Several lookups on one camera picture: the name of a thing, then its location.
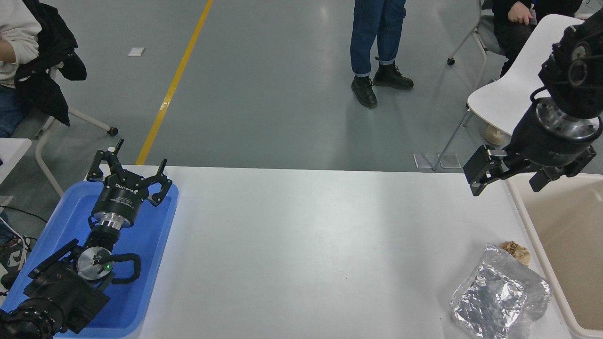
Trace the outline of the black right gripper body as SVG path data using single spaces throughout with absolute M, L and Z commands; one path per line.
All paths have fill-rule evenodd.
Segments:
M 562 167 L 575 161 L 596 139 L 597 118 L 577 118 L 557 105 L 531 105 L 506 150 L 543 167 Z

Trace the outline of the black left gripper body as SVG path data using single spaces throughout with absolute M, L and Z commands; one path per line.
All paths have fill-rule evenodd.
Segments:
M 101 220 L 102 217 L 115 214 L 125 219 L 126 224 L 133 224 L 142 202 L 149 195 L 144 180 L 143 176 L 137 174 L 125 174 L 125 178 L 119 178 L 116 174 L 107 176 L 92 216 Z

